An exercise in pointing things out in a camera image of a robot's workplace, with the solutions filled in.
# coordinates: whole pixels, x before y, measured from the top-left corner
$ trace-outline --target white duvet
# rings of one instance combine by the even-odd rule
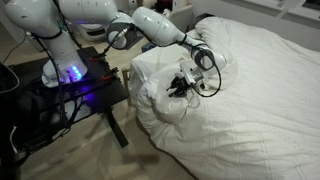
[[[153,74],[137,107],[156,146],[199,179],[320,179],[320,53],[222,18],[196,30],[231,63],[229,84],[212,98],[169,98],[179,65]]]

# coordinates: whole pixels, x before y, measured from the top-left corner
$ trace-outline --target black table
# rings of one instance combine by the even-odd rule
[[[110,68],[104,59],[90,61],[90,57],[98,54],[93,47],[79,50],[78,53],[85,65],[88,67],[88,72],[82,78],[81,82],[64,85],[64,103],[66,106],[67,117],[70,117],[74,107],[80,106],[80,104],[82,104],[79,108],[81,111],[76,114],[73,123],[77,123],[96,113],[104,113],[121,147],[127,146],[128,141],[112,114],[112,106],[128,98],[126,90],[121,85],[119,78],[109,81],[102,79],[103,75],[110,72]],[[59,112],[58,88],[46,88],[41,85],[40,78],[43,72],[42,68],[47,61],[48,58],[43,58],[11,66],[12,70],[19,77],[21,83],[13,97],[16,100],[16,109],[14,112],[19,111],[20,114],[18,117],[23,117],[23,119],[7,120],[18,122],[19,124],[20,121],[28,119],[28,124],[30,124],[30,126],[33,123],[37,124],[37,131],[40,132],[29,135],[24,139],[24,143],[27,142],[31,146],[34,145],[33,151],[36,151],[37,148],[42,148],[41,143],[45,142],[41,141],[46,141],[48,137],[47,135],[45,137],[40,137],[41,132],[50,131],[50,123],[54,122],[54,117],[56,117],[54,114]],[[12,107],[9,106],[8,109],[2,109],[2,111],[2,113],[10,115]],[[26,129],[20,132],[20,134],[29,132],[27,130],[28,126],[25,128]]]

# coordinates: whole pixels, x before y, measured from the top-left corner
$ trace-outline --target floor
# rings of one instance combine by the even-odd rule
[[[88,43],[98,52],[106,47],[103,42]],[[141,40],[130,51],[111,49],[107,56],[112,67],[129,67],[130,60],[141,53]],[[0,24],[0,59],[17,43]],[[32,46],[23,44],[10,56],[7,64],[22,63],[45,57]],[[194,179],[170,155],[156,149],[135,116],[135,109],[126,101],[115,105],[114,115],[128,138],[129,146],[122,149],[109,124],[94,115],[72,127],[69,134],[52,145],[33,154],[21,168],[23,180],[94,179],[94,180],[191,180]]]

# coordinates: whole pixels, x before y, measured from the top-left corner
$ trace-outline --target bed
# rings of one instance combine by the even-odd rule
[[[211,98],[189,91],[169,98],[178,46],[132,61],[130,95],[154,144],[199,179],[319,179],[320,53],[268,30],[210,17],[192,36],[221,52],[228,65]],[[217,77],[206,92],[214,91]]]

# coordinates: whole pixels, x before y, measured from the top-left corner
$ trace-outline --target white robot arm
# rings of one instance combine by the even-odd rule
[[[190,85],[216,74],[217,68],[221,70],[227,64],[225,58],[206,43],[182,33],[165,16],[150,9],[140,7],[130,17],[118,11],[114,0],[59,0],[59,7],[72,23],[109,25],[107,40],[109,43],[116,40],[112,43],[116,49],[124,49],[131,43],[132,27],[158,46],[178,43],[186,47],[198,65],[192,72],[181,67]],[[78,81],[87,69],[68,34],[59,29],[56,12],[52,0],[11,0],[6,5],[6,13],[16,25],[43,40],[59,66],[64,83]],[[48,87],[57,86],[52,63],[45,65],[42,79]]]

